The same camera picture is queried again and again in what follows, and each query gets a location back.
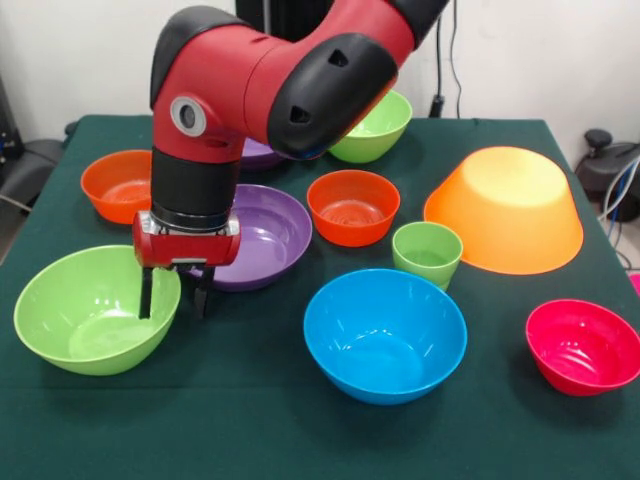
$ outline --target bowl rim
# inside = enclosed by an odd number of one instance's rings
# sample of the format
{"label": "bowl rim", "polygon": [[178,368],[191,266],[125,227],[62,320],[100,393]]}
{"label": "bowl rim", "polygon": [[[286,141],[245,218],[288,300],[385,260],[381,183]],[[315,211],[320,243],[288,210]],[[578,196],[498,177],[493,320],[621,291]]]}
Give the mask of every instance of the bowl rim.
{"label": "bowl rim", "polygon": [[146,202],[149,199],[151,199],[151,195],[149,195],[149,198],[145,198],[145,199],[135,199],[135,200],[119,200],[117,202],[108,202],[106,200],[104,200],[102,197],[98,197],[97,195],[94,195],[93,193],[91,193],[89,191],[89,189],[86,186],[86,179],[88,177],[88,175],[90,174],[90,172],[93,171],[93,169],[95,167],[97,167],[98,165],[102,164],[102,163],[107,163],[109,160],[111,160],[113,157],[117,157],[123,153],[147,153],[149,155],[153,155],[153,152],[149,149],[144,149],[144,148],[130,148],[127,150],[118,150],[116,152],[111,152],[108,153],[106,155],[103,155],[102,157],[98,158],[97,160],[94,160],[93,162],[91,162],[89,165],[87,165],[87,167],[84,169],[84,171],[82,172],[82,175],[80,176],[80,188],[82,189],[82,191],[84,192],[84,194],[89,197],[89,199],[92,202],[101,202],[101,203],[107,203],[110,205],[119,205],[119,206],[130,206],[130,205],[135,205],[141,202]]}
{"label": "bowl rim", "polygon": [[[314,208],[311,199],[309,198],[311,195],[311,191],[314,188],[318,188],[318,183],[329,178],[329,177],[338,177],[341,175],[344,175],[345,173],[357,173],[359,175],[362,176],[368,176],[370,178],[375,178],[376,180],[380,180],[383,183],[385,183],[386,185],[390,186],[394,192],[393,198],[394,198],[394,207],[392,212],[389,215],[386,215],[382,220],[378,220],[377,222],[373,222],[373,223],[367,223],[365,225],[343,225],[341,223],[337,223],[337,222],[333,222],[331,220],[328,220],[326,217],[324,217],[323,215],[320,214],[320,211],[316,208]],[[333,172],[328,172],[325,173],[324,175],[320,175],[318,178],[316,178],[311,185],[309,185],[309,188],[307,188],[307,205],[309,206],[309,209],[311,210],[311,213],[313,215],[317,215],[319,218],[322,218],[325,222],[330,223],[331,225],[337,225],[340,228],[343,229],[348,229],[348,230],[360,230],[363,228],[370,228],[373,226],[377,226],[377,225],[382,225],[385,224],[387,222],[389,222],[390,220],[392,220],[393,218],[395,218],[395,216],[398,214],[398,210],[400,210],[400,205],[402,204],[402,196],[400,195],[400,190],[398,190],[398,187],[395,186],[395,184],[389,180],[388,178],[386,178],[383,175],[380,175],[378,173],[374,173],[374,172],[370,172],[368,170],[359,170],[357,168],[345,168],[345,169],[341,169],[341,170],[334,170]]]}
{"label": "bowl rim", "polygon": [[[352,276],[358,276],[358,275],[368,275],[368,274],[378,274],[378,273],[383,273],[383,274],[392,274],[395,275],[397,277],[404,277],[407,279],[410,279],[414,282],[417,283],[422,283],[426,286],[428,286],[429,289],[433,290],[434,295],[440,295],[441,297],[444,298],[444,300],[453,307],[453,311],[455,313],[455,318],[456,321],[459,323],[459,325],[462,327],[462,343],[460,344],[460,348],[458,350],[458,353],[456,355],[455,360],[451,363],[451,365],[449,366],[449,368],[446,369],[445,373],[443,373],[442,375],[439,375],[437,377],[436,380],[422,385],[420,387],[417,388],[411,388],[411,389],[406,389],[406,390],[400,390],[400,391],[380,391],[380,390],[371,390],[371,389],[366,389],[363,387],[360,387],[358,385],[354,385],[352,382],[346,381],[344,378],[342,378],[340,375],[337,375],[335,372],[333,372],[331,369],[327,368],[322,362],[320,362],[320,360],[318,359],[317,353],[314,351],[314,349],[311,347],[311,343],[309,342],[309,337],[308,337],[308,322],[309,322],[309,310],[311,309],[311,306],[318,301],[319,296],[325,292],[327,289],[331,288],[336,282],[342,281],[346,278],[352,277]],[[313,296],[313,298],[311,299],[311,301],[309,302],[309,304],[307,305],[307,308],[305,309],[305,314],[304,314],[304,321],[303,321],[303,331],[304,331],[304,340],[305,340],[305,344],[307,346],[307,350],[309,351],[309,353],[311,354],[311,356],[313,357],[313,359],[315,360],[316,364],[320,367],[321,370],[323,370],[325,372],[325,374],[329,375],[332,378],[335,378],[336,380],[338,380],[339,382],[343,383],[344,385],[348,385],[356,390],[359,390],[361,392],[367,392],[367,393],[371,393],[374,395],[411,395],[411,394],[416,394],[416,393],[422,393],[425,391],[428,391],[432,388],[435,388],[436,386],[438,386],[439,384],[441,384],[442,382],[444,382],[447,378],[449,378],[456,370],[457,368],[460,366],[460,364],[462,363],[462,359],[464,358],[466,351],[467,351],[467,346],[468,346],[468,329],[467,329],[467,324],[465,322],[464,319],[464,315],[462,314],[462,311],[460,310],[460,307],[458,307],[458,304],[453,300],[453,298],[451,298],[451,296],[449,296],[449,294],[447,294],[444,290],[440,289],[437,285],[435,285],[434,283],[418,276],[412,273],[408,273],[408,272],[404,272],[401,270],[396,270],[393,268],[365,268],[365,269],[360,269],[360,270],[354,270],[352,272],[348,272],[345,273],[343,275],[339,275],[336,278],[334,278],[333,280],[327,282],[326,284],[324,284]]]}
{"label": "bowl rim", "polygon": [[[407,230],[409,228],[412,228],[415,225],[434,225],[437,227],[442,228],[443,230],[448,231],[449,233],[452,233],[453,236],[456,238],[456,240],[458,241],[458,245],[459,245],[459,250],[460,253],[456,256],[455,259],[451,260],[450,262],[447,263],[443,263],[442,265],[437,265],[435,267],[430,267],[428,265],[422,265],[420,263],[416,263],[413,262],[411,260],[409,260],[402,252],[400,252],[400,250],[396,247],[396,238],[397,235],[402,231],[402,230]],[[464,244],[462,243],[462,239],[460,238],[460,235],[458,235],[452,228],[447,227],[446,225],[443,225],[442,223],[438,223],[438,222],[429,222],[426,220],[423,221],[415,221],[415,222],[410,222],[410,223],[405,223],[404,225],[398,227],[398,229],[395,231],[395,233],[393,234],[393,237],[391,238],[391,246],[393,248],[393,250],[400,256],[400,258],[402,258],[403,261],[407,262],[409,265],[414,266],[414,267],[418,267],[418,268],[433,268],[433,269],[439,269],[439,268],[446,268],[446,267],[450,267],[451,265],[455,265],[456,263],[458,263],[461,258],[462,258],[462,254],[464,253]]]}
{"label": "bowl rim", "polygon": [[89,363],[94,363],[94,362],[100,362],[100,361],[103,361],[103,360],[113,359],[113,358],[119,357],[121,355],[124,355],[126,353],[129,353],[132,350],[135,350],[136,348],[144,345],[149,340],[151,340],[151,338],[153,338],[158,332],[160,332],[163,328],[165,328],[167,326],[167,324],[170,324],[171,322],[173,322],[173,318],[175,317],[175,312],[176,312],[176,310],[178,308],[178,305],[180,304],[180,299],[181,299],[182,285],[180,283],[179,278],[177,279],[177,282],[178,282],[178,295],[176,295],[175,305],[173,305],[171,307],[171,310],[173,310],[173,312],[174,312],[173,315],[168,315],[167,318],[162,323],[160,323],[156,329],[154,329],[153,333],[149,337],[144,339],[142,342],[137,343],[137,344],[125,349],[125,350],[119,351],[117,353],[111,353],[111,354],[108,354],[108,355],[104,355],[104,356],[101,356],[101,357],[95,357],[95,358],[90,358],[90,359],[79,360],[79,359],[63,358],[63,357],[57,357],[57,356],[49,355],[49,354],[44,353],[44,352],[40,351],[39,349],[35,348],[30,342],[28,342],[25,339],[25,337],[24,337],[24,335],[23,335],[23,333],[21,331],[21,328],[19,326],[19,323],[18,323],[18,309],[20,308],[20,305],[24,301],[24,297],[26,296],[26,292],[29,290],[29,287],[31,287],[31,285],[33,283],[35,283],[41,276],[46,274],[46,272],[48,272],[50,269],[54,268],[59,263],[62,263],[63,261],[69,260],[70,258],[78,256],[78,255],[81,255],[83,253],[86,253],[86,252],[89,252],[89,251],[98,251],[98,250],[130,250],[130,251],[132,251],[133,247],[131,245],[126,245],[126,244],[110,244],[110,245],[99,245],[99,246],[96,246],[96,247],[89,247],[89,248],[85,248],[85,249],[82,249],[82,250],[78,250],[76,252],[72,252],[72,253],[70,253],[68,255],[65,255],[63,257],[58,258],[54,262],[50,263],[49,265],[47,265],[46,267],[41,269],[22,288],[22,291],[20,292],[20,295],[18,296],[18,300],[16,300],[16,304],[15,304],[15,306],[13,308],[13,327],[14,327],[14,330],[16,332],[16,335],[18,336],[18,338],[20,339],[22,344],[25,347],[27,347],[29,350],[31,350],[33,353],[38,355],[39,357],[45,358],[47,360],[52,360],[54,362],[62,362],[62,363],[70,364],[70,365],[71,364],[73,364],[73,365],[82,365],[82,364],[89,364]]}
{"label": "bowl rim", "polygon": [[553,300],[549,300],[547,302],[544,302],[540,305],[538,305],[536,308],[534,308],[532,310],[532,312],[529,314],[529,317],[527,318],[527,322],[525,324],[525,336],[527,337],[527,345],[529,346],[529,351],[531,352],[531,354],[533,355],[533,357],[539,361],[542,365],[545,366],[545,368],[548,368],[551,372],[553,372],[555,375],[563,378],[564,380],[567,380],[571,383],[573,383],[574,385],[580,385],[582,387],[587,387],[587,388],[592,388],[592,389],[606,389],[606,390],[613,390],[616,388],[620,388],[623,387],[629,383],[631,383],[632,381],[634,381],[639,375],[640,375],[640,362],[638,362],[638,368],[636,369],[636,372],[634,374],[632,374],[631,376],[629,376],[628,378],[620,381],[620,382],[615,382],[615,383],[589,383],[589,382],[583,382],[580,380],[576,380],[575,378],[566,375],[562,372],[560,372],[559,370],[557,370],[556,368],[554,368],[553,366],[551,366],[549,364],[549,362],[547,362],[537,351],[536,348],[534,348],[533,344],[532,344],[532,340],[531,340],[531,336],[532,336],[532,332],[531,332],[531,324],[533,323],[533,319],[535,318],[536,314],[540,312],[540,310],[542,310],[543,308],[546,308],[550,305],[555,305],[555,304],[559,304],[559,303],[565,303],[565,304],[574,304],[574,305],[585,305],[585,306],[589,306],[592,308],[595,308],[596,310],[599,310],[601,312],[605,312],[607,313],[609,316],[611,316],[612,318],[615,319],[616,323],[618,325],[620,325],[623,329],[629,331],[630,333],[632,333],[635,338],[636,338],[636,343],[638,344],[638,348],[640,348],[640,336],[638,335],[638,332],[636,332],[636,330],[624,319],[622,318],[622,316],[618,315],[617,313],[615,313],[612,310],[609,310],[606,307],[603,307],[602,305],[598,305],[597,303],[594,302],[589,302],[587,300],[581,300],[581,299],[577,299],[577,298],[556,298]]}
{"label": "bowl rim", "polygon": [[[409,125],[409,122],[411,121],[411,119],[413,118],[413,107],[411,106],[411,102],[409,102],[409,99],[407,99],[407,97],[405,97],[404,95],[402,95],[400,92],[398,92],[397,90],[394,89],[390,89],[389,91],[387,91],[387,93],[380,99],[384,99],[387,96],[392,96],[395,97],[399,100],[401,100],[408,108],[409,108],[409,116],[402,122],[402,124],[400,124],[399,126],[384,132],[384,133],[352,133],[353,130],[355,129],[355,126],[351,129],[351,131],[349,131],[343,138],[353,138],[353,139],[359,139],[359,138],[380,138],[380,137],[385,137],[387,135],[392,135],[394,133],[399,132],[400,130],[402,130],[403,128],[406,128],[407,125]],[[366,116],[360,120],[360,122],[364,121],[364,119],[367,118]]]}
{"label": "bowl rim", "polygon": [[214,277],[213,283],[214,283],[214,287],[230,287],[230,286],[235,286],[235,285],[241,285],[241,284],[245,284],[247,282],[261,282],[264,280],[268,280],[272,277],[277,277],[279,275],[282,275],[283,273],[285,273],[287,270],[289,270],[293,265],[295,265],[301,258],[302,256],[307,252],[307,250],[309,249],[309,245],[311,245],[311,240],[313,239],[313,221],[311,219],[311,216],[309,215],[309,212],[307,211],[307,209],[305,208],[305,206],[302,204],[302,202],[300,202],[300,200],[298,200],[297,198],[295,198],[293,195],[290,195],[287,192],[284,192],[283,190],[280,190],[278,188],[275,187],[269,187],[267,185],[260,185],[260,184],[255,184],[255,183],[239,183],[236,185],[236,192],[238,190],[238,188],[242,188],[242,189],[256,189],[256,190],[261,190],[261,191],[268,191],[271,193],[276,193],[278,196],[280,197],[285,197],[289,200],[292,201],[292,203],[294,203],[297,207],[300,208],[301,212],[304,212],[304,218],[305,218],[305,227],[307,227],[309,234],[306,235],[306,238],[304,239],[304,241],[302,242],[302,246],[303,248],[300,249],[300,252],[298,252],[298,254],[289,262],[287,262],[280,270],[278,270],[276,273],[271,273],[268,275],[262,275],[260,277],[256,277],[256,278],[252,278],[251,280],[243,280],[241,282],[229,282],[229,281],[223,281],[223,280],[216,280]]}

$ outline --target purple bowl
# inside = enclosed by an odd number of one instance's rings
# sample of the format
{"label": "purple bowl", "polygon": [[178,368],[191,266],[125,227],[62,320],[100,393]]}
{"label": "purple bowl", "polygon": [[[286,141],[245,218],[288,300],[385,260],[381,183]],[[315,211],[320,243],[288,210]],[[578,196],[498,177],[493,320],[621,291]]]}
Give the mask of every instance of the purple bowl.
{"label": "purple bowl", "polygon": [[[275,188],[238,185],[233,211],[240,220],[240,250],[231,265],[216,268],[213,285],[218,290],[243,292],[273,283],[311,242],[313,224],[307,210]],[[191,273],[202,275],[199,269]]]}
{"label": "purple bowl", "polygon": [[257,172],[273,168],[282,163],[284,158],[275,153],[269,146],[258,143],[251,138],[244,142],[240,167],[245,171]]}

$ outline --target small green bowl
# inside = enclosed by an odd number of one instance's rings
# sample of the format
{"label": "small green bowl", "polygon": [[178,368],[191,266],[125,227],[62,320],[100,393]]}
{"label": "small green bowl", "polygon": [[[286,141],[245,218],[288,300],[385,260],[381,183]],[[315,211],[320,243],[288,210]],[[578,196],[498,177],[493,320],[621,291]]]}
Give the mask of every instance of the small green bowl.
{"label": "small green bowl", "polygon": [[155,269],[151,318],[138,318],[142,269],[133,248],[109,245],[63,257],[24,288],[18,337],[44,360],[83,375],[127,371],[158,346],[180,302],[180,279]]}
{"label": "small green bowl", "polygon": [[413,116],[409,101],[390,90],[351,132],[329,149],[349,163],[373,162],[393,147]]}

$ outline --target black cable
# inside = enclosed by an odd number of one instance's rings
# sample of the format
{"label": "black cable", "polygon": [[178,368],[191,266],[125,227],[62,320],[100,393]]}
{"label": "black cable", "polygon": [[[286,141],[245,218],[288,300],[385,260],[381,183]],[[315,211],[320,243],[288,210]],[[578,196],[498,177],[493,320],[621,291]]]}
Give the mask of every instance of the black cable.
{"label": "black cable", "polygon": [[442,17],[438,17],[436,25],[436,64],[438,67],[438,96],[442,96],[442,55],[440,47],[440,32],[442,30]]}
{"label": "black cable", "polygon": [[431,100],[431,109],[429,110],[429,118],[442,117],[442,108],[444,107],[444,97],[442,96],[442,48],[440,46],[440,37],[442,30],[442,20],[438,17],[436,27],[436,63],[438,67],[438,91]]}
{"label": "black cable", "polygon": [[627,264],[626,267],[624,267],[625,270],[629,271],[631,269],[633,269],[633,264],[631,263],[631,260],[629,260],[629,257],[627,257],[624,253],[622,253],[620,250],[616,250],[616,253],[618,254],[618,256],[624,260],[624,263]]}
{"label": "black cable", "polygon": [[622,222],[618,222],[618,237],[613,244],[613,248],[618,249],[618,245],[620,244],[620,239],[622,238]]}
{"label": "black cable", "polygon": [[458,101],[456,103],[456,115],[460,118],[460,97],[462,97],[462,84],[456,73],[456,67],[453,62],[453,46],[456,41],[456,34],[458,33],[458,0],[453,0],[453,32],[451,33],[451,43],[449,45],[449,58],[451,59],[451,71],[453,73],[453,79],[458,85]]}

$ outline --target plastic bowl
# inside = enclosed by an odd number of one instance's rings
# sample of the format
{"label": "plastic bowl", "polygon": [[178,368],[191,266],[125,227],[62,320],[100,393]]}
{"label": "plastic bowl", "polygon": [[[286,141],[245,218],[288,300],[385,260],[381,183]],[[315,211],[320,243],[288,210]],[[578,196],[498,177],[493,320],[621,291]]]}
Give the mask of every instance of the plastic bowl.
{"label": "plastic bowl", "polygon": [[412,116],[409,101],[398,92],[390,90],[329,152],[349,163],[373,162],[396,144]]}
{"label": "plastic bowl", "polygon": [[103,218],[131,225],[136,212],[151,208],[151,152],[106,155],[87,167],[80,185]]}
{"label": "plastic bowl", "polygon": [[400,192],[375,173],[340,170],[313,182],[307,203],[318,233],[326,240],[363,247],[387,234],[400,208]]}
{"label": "plastic bowl", "polygon": [[636,289],[636,293],[640,297],[640,273],[630,275],[629,280],[631,280],[631,285],[633,285],[633,288]]}
{"label": "plastic bowl", "polygon": [[304,318],[311,355],[336,387],[362,402],[397,405],[441,384],[462,361],[467,327],[433,283],[390,269],[331,281]]}
{"label": "plastic bowl", "polygon": [[244,142],[240,167],[247,172],[261,172],[279,165],[284,158],[275,153],[271,147],[258,143],[251,138]]}
{"label": "plastic bowl", "polygon": [[[233,210],[240,220],[240,250],[231,265],[216,268],[214,287],[219,290],[256,290],[275,282],[311,243],[313,225],[307,210],[280,190],[238,185]],[[201,270],[193,273],[202,275]]]}
{"label": "plastic bowl", "polygon": [[424,219],[460,236],[462,261],[503,274],[560,268],[578,254],[584,237],[560,167],[514,147],[469,155],[429,197]]}
{"label": "plastic bowl", "polygon": [[545,303],[529,316],[526,334],[542,375],[567,395],[598,395],[640,374],[640,338],[622,317],[599,305]]}
{"label": "plastic bowl", "polygon": [[141,276],[127,245],[63,257],[20,294],[16,333],[31,351],[70,372],[114,375],[129,370],[162,341],[180,301],[178,275],[155,269],[151,317],[140,320]]}

